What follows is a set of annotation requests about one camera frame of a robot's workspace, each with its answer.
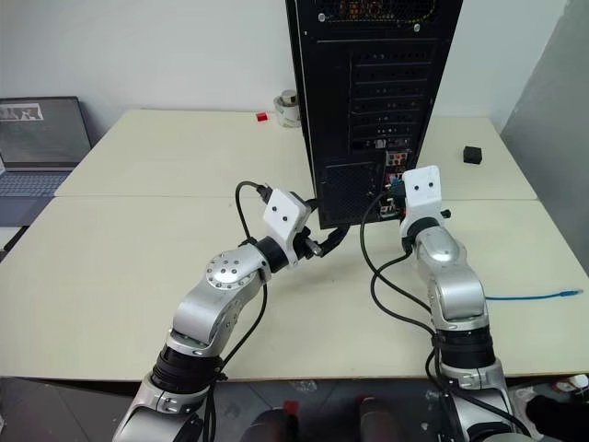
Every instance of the blue cable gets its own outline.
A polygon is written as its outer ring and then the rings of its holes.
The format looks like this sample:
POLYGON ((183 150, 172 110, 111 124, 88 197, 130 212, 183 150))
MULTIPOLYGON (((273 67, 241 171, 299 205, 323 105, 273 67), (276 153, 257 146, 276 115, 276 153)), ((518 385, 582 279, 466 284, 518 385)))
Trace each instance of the blue cable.
POLYGON ((574 297, 580 295, 583 290, 564 290, 552 295, 542 295, 538 297, 486 297, 489 301, 538 301, 540 299, 551 299, 552 297, 574 297))

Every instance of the laptop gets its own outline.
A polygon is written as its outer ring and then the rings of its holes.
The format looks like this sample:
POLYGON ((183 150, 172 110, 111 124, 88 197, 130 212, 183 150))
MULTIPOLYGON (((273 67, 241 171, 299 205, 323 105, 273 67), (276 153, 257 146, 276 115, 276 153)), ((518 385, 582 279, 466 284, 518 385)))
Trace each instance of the laptop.
POLYGON ((0 99, 0 226, 29 226, 90 148, 76 97, 0 99))

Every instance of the robotic arm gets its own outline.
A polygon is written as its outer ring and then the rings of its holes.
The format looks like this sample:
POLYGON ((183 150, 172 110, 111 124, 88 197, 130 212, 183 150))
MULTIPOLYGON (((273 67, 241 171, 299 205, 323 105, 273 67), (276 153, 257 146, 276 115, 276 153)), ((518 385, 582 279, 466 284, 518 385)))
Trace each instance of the robotic arm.
POLYGON ((224 362, 220 354, 241 309, 273 273, 296 267, 302 258, 325 256, 346 235, 347 228, 337 229, 317 244, 308 237, 306 227, 312 203, 291 192, 263 190, 270 195, 263 216, 268 236, 209 261, 202 280, 176 310, 166 344, 153 370, 144 377, 114 441, 197 440, 202 431, 197 411, 221 375, 224 362))
POLYGON ((403 180, 401 238, 406 251, 415 251, 420 277, 428 286, 436 372, 447 386, 442 396, 446 440, 531 440, 517 435, 524 429, 509 419, 512 406, 501 362, 493 352, 482 285, 468 266, 466 249, 444 228, 439 170, 410 170, 403 180))

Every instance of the tape roll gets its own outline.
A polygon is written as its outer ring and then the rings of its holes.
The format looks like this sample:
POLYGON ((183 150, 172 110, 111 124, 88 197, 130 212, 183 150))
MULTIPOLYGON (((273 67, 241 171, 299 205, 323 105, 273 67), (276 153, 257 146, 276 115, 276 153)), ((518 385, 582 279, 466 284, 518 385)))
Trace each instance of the tape roll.
POLYGON ((274 99, 276 120, 284 127, 300 127, 301 113, 298 108, 298 98, 295 90, 284 90, 274 99))

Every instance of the gray wall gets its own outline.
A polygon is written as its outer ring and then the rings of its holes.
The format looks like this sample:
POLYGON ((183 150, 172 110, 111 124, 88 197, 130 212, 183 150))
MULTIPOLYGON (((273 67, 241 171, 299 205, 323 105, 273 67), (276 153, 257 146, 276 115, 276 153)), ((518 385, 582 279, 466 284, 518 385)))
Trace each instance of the gray wall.
POLYGON ((589 273, 587 23, 589 2, 571 0, 502 137, 589 273))

